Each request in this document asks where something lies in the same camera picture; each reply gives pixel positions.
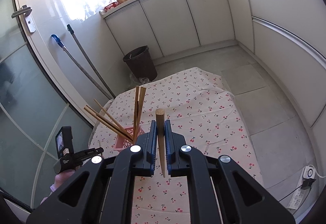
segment black camera device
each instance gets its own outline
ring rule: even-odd
[[[64,170],[74,169],[83,164],[83,161],[103,153],[103,148],[92,148],[74,153],[72,145],[71,126],[63,126],[55,136],[58,161],[54,164],[54,172],[61,173]]]

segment wooden chopstick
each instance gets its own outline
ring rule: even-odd
[[[157,127],[157,142],[159,144],[159,156],[163,177],[165,178],[165,142],[164,142],[164,109],[156,109],[156,127]]]
[[[136,93],[135,93],[135,109],[134,109],[134,129],[132,134],[132,139],[135,139],[136,133],[136,123],[137,123],[137,116],[138,116],[138,97],[139,97],[139,86],[136,86]]]
[[[96,118],[98,121],[100,121],[102,124],[104,124],[105,126],[107,126],[109,129],[111,129],[113,132],[117,133],[118,135],[124,137],[125,139],[127,139],[130,142],[133,142],[133,140],[131,138],[129,138],[127,135],[124,135],[122,131],[119,130],[119,128],[117,126],[115,126],[114,124],[112,124],[109,120],[107,120],[106,118],[102,117],[99,113],[97,113],[94,109],[92,109],[91,107],[89,107],[88,105],[86,105],[86,107],[84,107],[84,109],[91,114],[94,118]]]
[[[141,91],[140,91],[140,95],[139,95],[136,131],[135,131],[135,137],[134,137],[134,141],[133,141],[134,144],[135,144],[135,142],[137,140],[137,135],[138,135],[138,130],[139,130],[139,124],[140,124],[140,121],[141,121],[141,112],[142,112],[142,107],[143,107],[143,104],[144,104],[145,94],[146,94],[146,88],[141,87]]]
[[[108,113],[108,111],[107,110],[105,110],[105,108],[96,100],[96,99],[94,99],[94,101],[97,103],[97,105],[98,106],[100,106],[100,108],[107,114],[107,116],[122,130],[122,132],[124,132],[129,138],[131,138],[132,139],[132,135],[130,135],[129,133],[128,133],[128,131],[126,131],[124,128],[123,128],[123,126],[122,125],[120,125],[119,123],[118,123],[118,121],[117,120],[115,120],[109,113]]]

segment silver screw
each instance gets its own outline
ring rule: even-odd
[[[132,152],[141,151],[141,146],[133,145],[133,146],[130,147],[130,151],[132,151]]]
[[[189,151],[191,151],[191,147],[188,146],[188,145],[183,145],[183,146],[181,147],[181,150],[182,150],[183,152],[189,152]]]
[[[101,156],[94,156],[92,158],[92,162],[93,163],[100,163],[102,161],[102,157]]]
[[[220,157],[221,162],[228,163],[231,161],[231,158],[228,155],[223,155]]]

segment pink basket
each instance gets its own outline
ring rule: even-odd
[[[133,134],[134,132],[134,127],[124,127],[124,129],[129,133],[129,134]],[[143,131],[143,129],[141,128],[141,125],[139,125],[139,129],[138,129],[138,135],[142,135],[145,132]],[[124,139],[123,137],[117,135],[116,139],[115,139],[115,147],[113,148],[114,150],[117,150],[118,152],[121,152],[122,150],[124,150],[125,148],[128,148],[132,146],[132,143],[129,142],[128,140]]]

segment cherry pattern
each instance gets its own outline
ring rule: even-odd
[[[192,147],[215,158],[229,155],[263,185],[246,127],[233,103],[233,95],[223,90],[219,76],[191,68],[144,86],[147,89],[141,127],[145,132],[150,130],[155,109],[163,108],[172,131],[182,134]],[[129,90],[105,105],[125,126],[133,124],[134,94],[134,89]],[[115,156],[118,154],[114,150],[115,138],[114,132],[99,124],[89,147],[99,147],[100,140],[104,157]],[[190,223],[186,178],[168,178],[167,172],[167,178],[163,178],[158,152],[156,157],[155,174],[135,178],[131,223]]]

